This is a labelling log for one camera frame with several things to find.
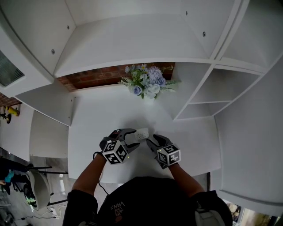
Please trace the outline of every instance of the flower arrangement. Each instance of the flower arrangement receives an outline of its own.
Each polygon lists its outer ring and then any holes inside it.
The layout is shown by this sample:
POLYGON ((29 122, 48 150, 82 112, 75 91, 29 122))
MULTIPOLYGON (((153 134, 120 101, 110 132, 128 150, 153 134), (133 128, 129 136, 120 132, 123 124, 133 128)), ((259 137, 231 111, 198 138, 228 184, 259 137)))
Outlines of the flower arrangement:
POLYGON ((126 66, 125 72, 132 75, 132 79, 128 77, 122 77, 120 84, 129 87, 131 93, 141 96, 143 99, 145 96, 150 99, 156 98, 157 94, 162 91, 175 92, 170 85, 178 83, 178 81, 170 80, 166 81, 162 73, 164 70, 173 69, 173 66, 163 67, 162 70, 156 66, 146 67, 146 64, 139 66, 132 65, 126 66))

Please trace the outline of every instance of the black t-shirt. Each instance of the black t-shirt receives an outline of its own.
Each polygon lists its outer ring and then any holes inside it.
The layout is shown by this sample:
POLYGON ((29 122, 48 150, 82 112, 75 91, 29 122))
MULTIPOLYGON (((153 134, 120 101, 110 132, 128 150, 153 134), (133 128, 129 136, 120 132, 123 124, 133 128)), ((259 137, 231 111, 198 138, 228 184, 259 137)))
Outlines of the black t-shirt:
POLYGON ((231 213, 215 191, 189 198, 172 179, 136 177, 107 196, 98 213, 94 196, 71 191, 63 226, 194 226, 199 203, 207 210, 216 210, 225 225, 232 225, 231 213))

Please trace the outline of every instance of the white object in gripper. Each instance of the white object in gripper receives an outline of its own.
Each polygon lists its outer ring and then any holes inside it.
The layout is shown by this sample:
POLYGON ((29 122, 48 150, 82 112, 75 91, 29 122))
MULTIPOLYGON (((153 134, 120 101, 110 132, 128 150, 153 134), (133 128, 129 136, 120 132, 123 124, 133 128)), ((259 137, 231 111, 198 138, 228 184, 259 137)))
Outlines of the white object in gripper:
POLYGON ((141 128, 138 129, 135 133, 134 136, 137 140, 142 140, 146 139, 149 137, 149 129, 148 128, 141 128))

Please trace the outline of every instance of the white table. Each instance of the white table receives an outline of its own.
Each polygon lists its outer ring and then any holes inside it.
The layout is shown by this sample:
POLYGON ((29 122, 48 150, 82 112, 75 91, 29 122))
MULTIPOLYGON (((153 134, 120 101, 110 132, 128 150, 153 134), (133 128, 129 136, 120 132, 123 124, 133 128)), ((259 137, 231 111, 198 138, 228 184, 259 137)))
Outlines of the white table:
MULTIPOLYGON (((78 178, 92 161, 99 143, 118 128, 149 128, 170 138, 181 149, 180 165, 195 176, 219 169, 220 150, 213 117, 173 121, 155 100, 146 100, 130 94, 121 86, 86 89, 74 92, 75 102, 72 126, 69 128, 69 177, 78 178)), ((101 182, 125 183, 136 176, 171 177, 168 169, 162 170, 153 154, 142 142, 121 165, 106 163, 101 182)))

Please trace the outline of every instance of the yellow object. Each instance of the yellow object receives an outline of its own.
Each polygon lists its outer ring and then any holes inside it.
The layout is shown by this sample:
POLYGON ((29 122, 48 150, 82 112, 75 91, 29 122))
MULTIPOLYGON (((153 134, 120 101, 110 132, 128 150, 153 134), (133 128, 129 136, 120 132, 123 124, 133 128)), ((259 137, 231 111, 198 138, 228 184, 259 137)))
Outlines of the yellow object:
POLYGON ((12 107, 6 107, 6 110, 13 115, 19 116, 19 111, 16 109, 13 109, 12 107))

